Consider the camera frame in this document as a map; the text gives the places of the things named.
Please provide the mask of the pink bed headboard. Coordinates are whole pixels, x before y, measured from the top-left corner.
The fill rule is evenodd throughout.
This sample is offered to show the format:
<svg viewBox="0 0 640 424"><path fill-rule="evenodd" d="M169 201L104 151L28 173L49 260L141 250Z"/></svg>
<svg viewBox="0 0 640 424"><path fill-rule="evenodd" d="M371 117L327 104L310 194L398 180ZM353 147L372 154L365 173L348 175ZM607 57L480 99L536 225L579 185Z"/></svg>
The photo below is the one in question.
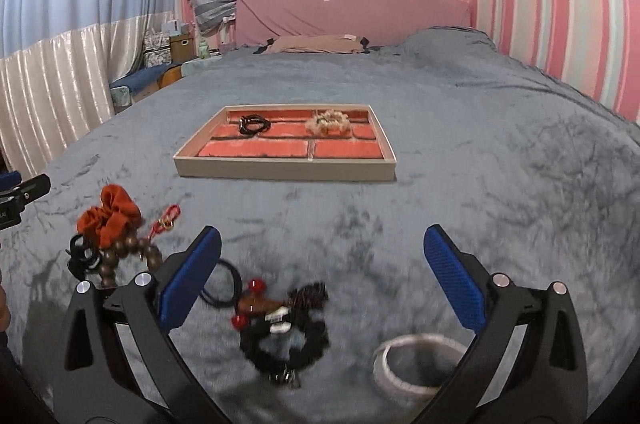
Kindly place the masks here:
<svg viewBox="0 0 640 424"><path fill-rule="evenodd" d="M471 7L459 0L236 0L234 40L258 46L279 36L353 34L385 46L432 27L470 25Z"/></svg>

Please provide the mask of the beige pillow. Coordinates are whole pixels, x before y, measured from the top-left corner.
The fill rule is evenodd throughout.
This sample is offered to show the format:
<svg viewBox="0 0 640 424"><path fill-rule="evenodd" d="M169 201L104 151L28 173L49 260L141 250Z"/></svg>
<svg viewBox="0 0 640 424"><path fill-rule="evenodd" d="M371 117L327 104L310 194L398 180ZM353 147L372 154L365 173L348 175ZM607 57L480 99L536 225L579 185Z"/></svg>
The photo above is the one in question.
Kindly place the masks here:
<svg viewBox="0 0 640 424"><path fill-rule="evenodd" d="M368 54L369 40L353 34L325 36L280 36L254 51L260 54Z"/></svg>

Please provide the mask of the black tie with red cherries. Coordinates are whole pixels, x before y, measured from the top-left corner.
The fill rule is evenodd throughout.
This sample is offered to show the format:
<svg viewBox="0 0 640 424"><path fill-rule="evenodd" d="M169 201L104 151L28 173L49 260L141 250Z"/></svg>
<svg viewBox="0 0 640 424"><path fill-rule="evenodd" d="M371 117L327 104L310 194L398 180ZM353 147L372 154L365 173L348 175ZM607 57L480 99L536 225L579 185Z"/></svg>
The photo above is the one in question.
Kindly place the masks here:
<svg viewBox="0 0 640 424"><path fill-rule="evenodd" d="M242 331L257 318L264 318L280 309L288 309L288 303L270 300L266 296L266 282L259 278L248 281L243 285L239 270L225 259L219 259L216 267L222 267L228 271L232 280L232 295L228 300L215 299L206 288L202 288L200 299L208 306L216 309L233 308L231 326L236 331Z"/></svg>

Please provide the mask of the grey plush bed blanket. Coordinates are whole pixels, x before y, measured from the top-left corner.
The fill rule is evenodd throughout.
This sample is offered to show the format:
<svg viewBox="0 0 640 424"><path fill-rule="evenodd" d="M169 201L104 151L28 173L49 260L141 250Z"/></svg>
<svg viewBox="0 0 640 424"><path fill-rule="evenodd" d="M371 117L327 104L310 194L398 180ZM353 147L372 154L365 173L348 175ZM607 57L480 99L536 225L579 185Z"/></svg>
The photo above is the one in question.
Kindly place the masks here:
<svg viewBox="0 0 640 424"><path fill-rule="evenodd" d="M264 380L224 311L195 305L172 340L238 423L390 423L410 408L372 375L384 340L438 333L468 343L425 262L433 224L518 285L567 285L597 407L639 347L639 130L475 30L431 29L367 55L237 50L116 114L47 167L51 191L1 235L9 346L42 398L75 288L66 248L108 184L142 215L180 207L160 251L206 225L222 254L273 296L312 281L329 291L330 348L300 389ZM334 103L373 108L397 158L385 184L184 178L175 153L225 106Z"/></svg>

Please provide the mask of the orange fabric scrunchie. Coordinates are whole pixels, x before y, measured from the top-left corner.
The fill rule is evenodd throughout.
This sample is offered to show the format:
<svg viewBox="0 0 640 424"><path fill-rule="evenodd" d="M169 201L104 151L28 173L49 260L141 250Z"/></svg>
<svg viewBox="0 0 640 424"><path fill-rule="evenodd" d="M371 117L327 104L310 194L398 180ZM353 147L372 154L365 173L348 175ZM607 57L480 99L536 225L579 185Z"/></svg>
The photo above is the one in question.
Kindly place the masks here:
<svg viewBox="0 0 640 424"><path fill-rule="evenodd" d="M80 215L77 232L93 247L107 249L142 225L142 214L125 188L109 184L102 188L101 204Z"/></svg>

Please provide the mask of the beige jewelry tray red lining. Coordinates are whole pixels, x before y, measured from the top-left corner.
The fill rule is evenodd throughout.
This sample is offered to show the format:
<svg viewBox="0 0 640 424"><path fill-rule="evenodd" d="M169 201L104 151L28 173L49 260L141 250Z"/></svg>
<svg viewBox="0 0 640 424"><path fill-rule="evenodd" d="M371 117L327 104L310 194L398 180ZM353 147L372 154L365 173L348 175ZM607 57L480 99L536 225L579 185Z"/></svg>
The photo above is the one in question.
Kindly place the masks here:
<svg viewBox="0 0 640 424"><path fill-rule="evenodd" d="M343 135L314 136L305 123L329 109L349 116ZM397 159L369 105L224 106L175 153L182 177L388 183Z"/></svg>

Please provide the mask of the brown storage box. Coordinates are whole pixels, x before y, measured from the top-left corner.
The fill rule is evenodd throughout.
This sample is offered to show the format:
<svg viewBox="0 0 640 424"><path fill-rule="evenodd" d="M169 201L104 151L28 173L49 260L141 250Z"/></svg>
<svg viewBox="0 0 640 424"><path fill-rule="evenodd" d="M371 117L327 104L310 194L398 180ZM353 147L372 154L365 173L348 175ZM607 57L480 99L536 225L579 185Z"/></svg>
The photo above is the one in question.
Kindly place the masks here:
<svg viewBox="0 0 640 424"><path fill-rule="evenodd" d="M174 64L183 64L196 57L194 37L192 34L181 34L169 38L171 61Z"/></svg>

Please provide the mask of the cream floral scrunchie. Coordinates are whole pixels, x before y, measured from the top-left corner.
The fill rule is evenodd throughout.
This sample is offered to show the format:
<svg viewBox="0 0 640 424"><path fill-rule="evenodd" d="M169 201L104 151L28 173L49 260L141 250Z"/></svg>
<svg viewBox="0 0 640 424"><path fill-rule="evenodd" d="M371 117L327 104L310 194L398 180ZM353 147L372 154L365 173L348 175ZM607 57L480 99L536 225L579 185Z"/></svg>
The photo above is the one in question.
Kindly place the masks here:
<svg viewBox="0 0 640 424"><path fill-rule="evenodd" d="M343 135L350 131L350 125L345 112L329 109L314 114L305 123L305 129L314 136Z"/></svg>

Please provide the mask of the white sheer curtain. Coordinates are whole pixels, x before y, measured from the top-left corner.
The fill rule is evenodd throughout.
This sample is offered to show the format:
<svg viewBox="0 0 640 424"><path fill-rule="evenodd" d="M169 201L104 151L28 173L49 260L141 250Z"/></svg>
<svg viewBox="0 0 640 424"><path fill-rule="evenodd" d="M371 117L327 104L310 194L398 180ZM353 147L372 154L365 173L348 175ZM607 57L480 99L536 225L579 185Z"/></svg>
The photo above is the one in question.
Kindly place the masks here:
<svg viewBox="0 0 640 424"><path fill-rule="evenodd" d="M143 39L171 12L93 24L1 59L1 150L25 176L114 115L110 84L142 62Z"/></svg>

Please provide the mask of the blue cushioned bench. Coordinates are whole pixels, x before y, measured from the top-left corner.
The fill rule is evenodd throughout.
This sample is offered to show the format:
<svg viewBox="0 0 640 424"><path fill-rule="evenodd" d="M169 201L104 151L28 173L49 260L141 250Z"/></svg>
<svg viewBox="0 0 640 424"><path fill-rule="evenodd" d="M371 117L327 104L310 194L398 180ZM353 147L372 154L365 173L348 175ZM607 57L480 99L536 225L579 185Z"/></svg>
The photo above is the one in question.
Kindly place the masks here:
<svg viewBox="0 0 640 424"><path fill-rule="evenodd" d="M110 84L112 103L116 111L124 110L145 97L159 91L160 81L167 72L177 70L181 78L180 64L161 64L153 67L142 67L128 76Z"/></svg>

